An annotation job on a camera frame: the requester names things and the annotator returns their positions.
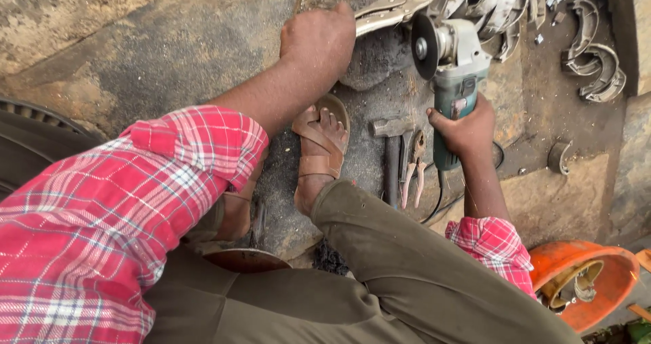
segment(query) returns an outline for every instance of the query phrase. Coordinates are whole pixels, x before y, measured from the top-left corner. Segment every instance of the person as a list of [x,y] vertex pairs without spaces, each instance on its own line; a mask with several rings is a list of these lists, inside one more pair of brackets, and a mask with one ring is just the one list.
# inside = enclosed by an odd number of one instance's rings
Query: person
[[[354,42],[345,3],[296,15],[271,68],[203,106],[138,121],[6,197],[0,340],[581,343],[532,298],[529,256],[492,165],[495,115],[482,96],[461,120],[427,113],[466,178],[466,217],[447,231],[457,246],[339,178],[350,119],[324,94],[346,71]],[[302,153],[294,202],[355,280],[313,269],[237,274],[179,247],[224,191],[245,191],[268,137],[292,121]],[[56,151],[39,149],[71,136],[3,124],[0,133],[14,135],[0,139],[14,142],[0,148],[20,143],[11,148],[20,157],[49,159]],[[221,237],[237,237],[248,228],[241,223]]]

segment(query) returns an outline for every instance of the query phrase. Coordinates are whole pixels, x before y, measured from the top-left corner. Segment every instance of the metal disc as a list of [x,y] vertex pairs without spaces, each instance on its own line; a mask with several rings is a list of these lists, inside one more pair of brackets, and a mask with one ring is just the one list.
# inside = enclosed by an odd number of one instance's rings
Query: metal disc
[[[419,59],[416,54],[416,45],[422,38],[427,43],[427,54],[423,59]],[[411,27],[411,56],[416,65],[416,70],[423,79],[427,81],[434,78],[436,67],[439,65],[439,46],[434,29],[434,21],[427,15],[419,14],[413,18]]]

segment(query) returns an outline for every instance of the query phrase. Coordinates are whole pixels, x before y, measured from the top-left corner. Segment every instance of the pliers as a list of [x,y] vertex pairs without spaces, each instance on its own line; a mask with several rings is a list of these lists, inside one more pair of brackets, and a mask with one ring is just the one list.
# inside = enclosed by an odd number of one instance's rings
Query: pliers
[[355,12],[357,37],[379,28],[406,23],[433,0],[377,0]]
[[418,168],[418,179],[416,181],[416,201],[414,207],[418,208],[420,194],[425,187],[425,167],[427,164],[422,161],[425,155],[425,133],[422,130],[416,132],[413,138],[413,148],[411,150],[411,162],[407,165],[407,181],[402,187],[402,209],[407,207],[407,198],[409,196],[409,183],[414,170]]

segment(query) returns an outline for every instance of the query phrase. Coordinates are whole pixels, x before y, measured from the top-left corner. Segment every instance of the electrical cable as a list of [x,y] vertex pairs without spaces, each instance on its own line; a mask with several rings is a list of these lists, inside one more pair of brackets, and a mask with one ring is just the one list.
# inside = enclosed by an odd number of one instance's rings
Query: electrical cable
[[[499,159],[499,163],[497,164],[497,166],[495,166],[495,170],[499,170],[499,168],[502,167],[502,165],[504,164],[504,159],[505,159],[505,157],[507,156],[507,153],[504,151],[504,147],[502,147],[502,145],[499,144],[497,141],[493,140],[493,144],[494,144],[495,146],[497,146],[497,148],[499,149],[499,152],[500,152],[500,154],[501,154],[501,157],[500,157],[500,159]],[[434,165],[434,162],[432,162],[431,164],[427,165],[427,166],[425,167],[425,170],[424,170],[423,172],[425,172],[427,169],[429,169],[429,168],[430,168],[431,166],[433,166],[433,165]],[[438,214],[439,212],[441,212],[441,211],[443,211],[443,210],[445,210],[445,209],[447,209],[447,208],[450,208],[452,205],[455,205],[458,201],[460,201],[461,199],[463,199],[463,194],[461,194],[461,195],[459,195],[457,198],[455,198],[454,200],[452,200],[450,203],[448,203],[447,205],[445,205],[444,207],[442,207],[442,208],[439,209],[439,207],[441,206],[441,201],[443,200],[443,171],[437,170],[437,174],[438,174],[438,179],[439,179],[439,189],[441,190],[441,191],[439,192],[439,200],[436,202],[436,207],[434,207],[432,213],[430,213],[430,215],[429,215],[427,218],[425,218],[424,221],[422,221],[422,222],[420,223],[420,224],[422,224],[422,225],[425,224],[425,223],[427,223],[427,222],[429,222],[430,219],[432,219],[432,218],[433,218],[436,214]]]

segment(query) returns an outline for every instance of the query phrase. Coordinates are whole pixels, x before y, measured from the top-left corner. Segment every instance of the angle grinder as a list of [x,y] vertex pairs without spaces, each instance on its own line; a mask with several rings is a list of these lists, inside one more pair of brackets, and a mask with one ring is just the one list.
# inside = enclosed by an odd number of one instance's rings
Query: angle grinder
[[[434,108],[448,119],[468,115],[477,100],[477,86],[488,76],[492,57],[479,42],[475,25],[465,19],[440,22],[419,14],[411,28],[411,54],[421,77],[434,92]],[[443,200],[443,173],[461,162],[446,147],[443,137],[434,130],[434,165],[437,168],[440,195],[427,223],[439,210]]]

